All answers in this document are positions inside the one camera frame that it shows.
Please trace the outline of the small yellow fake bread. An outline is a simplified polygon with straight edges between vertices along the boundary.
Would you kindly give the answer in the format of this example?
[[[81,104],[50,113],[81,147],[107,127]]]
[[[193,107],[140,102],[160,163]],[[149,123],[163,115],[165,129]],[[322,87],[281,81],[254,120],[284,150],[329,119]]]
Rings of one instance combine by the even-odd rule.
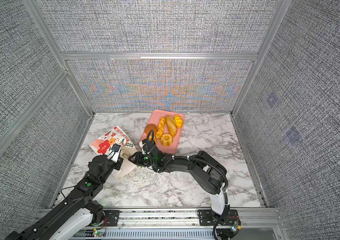
[[[163,134],[160,138],[160,143],[164,147],[169,147],[173,144],[173,136],[169,133]]]

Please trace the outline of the white floral paper bag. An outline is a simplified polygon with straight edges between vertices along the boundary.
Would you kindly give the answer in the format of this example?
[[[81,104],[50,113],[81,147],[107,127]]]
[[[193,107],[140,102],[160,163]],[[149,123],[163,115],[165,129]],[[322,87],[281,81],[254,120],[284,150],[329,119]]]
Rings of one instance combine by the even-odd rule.
[[[136,164],[130,162],[129,158],[137,152],[137,149],[130,137],[119,126],[108,130],[89,146],[97,155],[105,155],[108,160],[115,163],[117,159],[122,159],[121,166],[112,172],[112,175],[117,179],[127,176],[136,168]]]

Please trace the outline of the long orange fake bread loaf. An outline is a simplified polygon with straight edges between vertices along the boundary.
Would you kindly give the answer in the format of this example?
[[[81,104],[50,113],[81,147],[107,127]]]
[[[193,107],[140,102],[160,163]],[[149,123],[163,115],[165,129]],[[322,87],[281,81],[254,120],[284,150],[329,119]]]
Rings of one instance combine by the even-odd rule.
[[[165,123],[167,125],[167,129],[168,129],[169,134],[171,136],[175,137],[177,135],[177,131],[178,131],[175,119],[170,115],[166,115],[165,116]]]

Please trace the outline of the yellow twisted fake bread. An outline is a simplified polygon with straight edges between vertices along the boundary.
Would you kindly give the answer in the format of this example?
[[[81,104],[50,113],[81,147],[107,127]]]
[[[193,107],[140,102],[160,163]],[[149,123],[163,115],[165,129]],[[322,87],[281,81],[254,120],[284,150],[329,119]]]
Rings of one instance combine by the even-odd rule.
[[[158,122],[158,125],[157,125],[157,132],[155,134],[155,137],[157,139],[160,139],[161,136],[163,135],[163,133],[164,133],[164,126],[165,126],[165,118],[162,117],[162,118],[160,118],[160,120]]]

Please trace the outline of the yellow striped oval fake bread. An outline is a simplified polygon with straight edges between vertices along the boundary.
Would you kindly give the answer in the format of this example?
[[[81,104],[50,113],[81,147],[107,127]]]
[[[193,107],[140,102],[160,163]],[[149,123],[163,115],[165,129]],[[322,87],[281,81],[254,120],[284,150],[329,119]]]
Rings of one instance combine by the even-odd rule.
[[[175,120],[175,123],[176,123],[176,127],[177,127],[178,129],[182,128],[182,126],[183,126],[183,120],[182,120],[182,118],[181,118],[179,115],[175,115],[175,116],[174,116],[174,120]]]

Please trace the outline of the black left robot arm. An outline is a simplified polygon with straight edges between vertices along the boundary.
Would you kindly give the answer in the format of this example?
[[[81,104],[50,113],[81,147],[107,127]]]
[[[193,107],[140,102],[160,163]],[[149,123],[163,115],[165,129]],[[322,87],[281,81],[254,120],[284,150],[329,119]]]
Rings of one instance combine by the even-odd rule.
[[[89,171],[68,196],[43,218],[20,233],[13,231],[7,240],[67,240],[90,224],[105,221],[103,206],[94,200],[114,170],[119,170],[123,158],[116,161],[99,155],[89,162]]]

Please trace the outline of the round brown fake bun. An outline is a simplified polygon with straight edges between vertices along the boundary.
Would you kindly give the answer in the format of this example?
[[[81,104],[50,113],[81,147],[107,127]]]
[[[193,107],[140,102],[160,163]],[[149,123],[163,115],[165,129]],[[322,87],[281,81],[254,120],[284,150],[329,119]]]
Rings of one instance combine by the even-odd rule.
[[[156,134],[157,133],[157,126],[155,124],[148,124],[145,129],[144,132],[145,134],[149,134],[149,132],[153,130],[153,133]]]

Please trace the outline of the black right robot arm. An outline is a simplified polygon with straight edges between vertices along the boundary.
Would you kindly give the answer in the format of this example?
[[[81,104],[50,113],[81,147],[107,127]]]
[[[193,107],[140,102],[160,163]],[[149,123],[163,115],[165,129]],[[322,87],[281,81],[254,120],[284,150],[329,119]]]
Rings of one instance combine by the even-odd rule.
[[[189,173],[210,195],[212,206],[208,216],[212,221],[223,225],[227,220],[230,209],[227,170],[206,152],[199,151],[196,155],[186,157],[176,156],[161,152],[154,142],[143,141],[142,151],[134,153],[128,160],[137,166],[150,168],[158,174]]]

